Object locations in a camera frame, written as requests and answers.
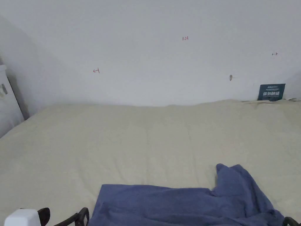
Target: white object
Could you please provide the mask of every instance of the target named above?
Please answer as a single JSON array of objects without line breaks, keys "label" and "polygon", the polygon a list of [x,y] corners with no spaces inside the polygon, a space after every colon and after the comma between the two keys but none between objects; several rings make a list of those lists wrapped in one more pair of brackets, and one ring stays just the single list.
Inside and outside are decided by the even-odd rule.
[{"label": "white object", "polygon": [[4,226],[41,226],[41,222],[35,209],[17,209],[5,219]]},{"label": "white object", "polygon": [[274,207],[301,222],[301,102],[196,106],[57,105],[0,139],[0,223],[22,206],[51,210],[49,225],[102,184],[215,185],[215,165],[241,164]]},{"label": "white object", "polygon": [[0,65],[0,137],[24,121],[5,69],[5,65]]}]

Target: sign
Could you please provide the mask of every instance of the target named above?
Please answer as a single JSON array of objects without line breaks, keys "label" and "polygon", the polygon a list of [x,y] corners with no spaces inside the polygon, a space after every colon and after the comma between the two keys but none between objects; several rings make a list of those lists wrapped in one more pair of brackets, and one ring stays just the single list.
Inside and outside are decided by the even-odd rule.
[{"label": "sign", "polygon": [[283,97],[285,84],[260,85],[257,100],[277,101]]}]

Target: red marking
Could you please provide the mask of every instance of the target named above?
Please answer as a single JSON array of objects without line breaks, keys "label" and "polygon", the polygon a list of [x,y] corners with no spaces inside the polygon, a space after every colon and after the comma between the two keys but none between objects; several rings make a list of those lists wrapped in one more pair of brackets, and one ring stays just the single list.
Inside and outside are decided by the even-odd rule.
[{"label": "red marking", "polygon": [[99,69],[97,68],[97,70],[93,70],[93,72],[96,72],[96,71],[98,71],[98,73],[99,73]]}]

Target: blue cloth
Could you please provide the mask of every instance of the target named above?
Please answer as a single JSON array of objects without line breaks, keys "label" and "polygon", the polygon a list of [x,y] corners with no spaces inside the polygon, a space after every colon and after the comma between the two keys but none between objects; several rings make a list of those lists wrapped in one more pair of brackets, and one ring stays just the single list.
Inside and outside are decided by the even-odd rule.
[{"label": "blue cloth", "polygon": [[282,225],[284,217],[244,168],[218,164],[216,170],[212,191],[104,184],[89,226]]}]

